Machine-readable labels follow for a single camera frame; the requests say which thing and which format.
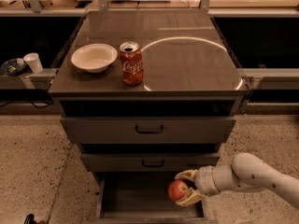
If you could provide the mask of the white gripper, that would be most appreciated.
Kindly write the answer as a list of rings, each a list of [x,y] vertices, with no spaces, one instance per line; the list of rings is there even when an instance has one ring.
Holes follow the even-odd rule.
[[[197,171],[191,169],[180,172],[175,175],[175,179],[194,182],[197,189],[206,196],[215,196],[221,193],[214,182],[212,166],[201,167]],[[197,189],[189,188],[181,199],[175,201],[175,204],[181,207],[187,207],[200,202],[202,195]]]

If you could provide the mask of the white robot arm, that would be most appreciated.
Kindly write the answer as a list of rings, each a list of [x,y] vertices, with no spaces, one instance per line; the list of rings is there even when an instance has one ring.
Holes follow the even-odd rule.
[[[299,180],[284,175],[250,153],[234,155],[230,164],[183,171],[175,179],[189,180],[195,185],[195,189],[189,188],[176,201],[182,207],[198,203],[203,196],[211,197],[223,191],[254,192],[268,189],[299,208]]]

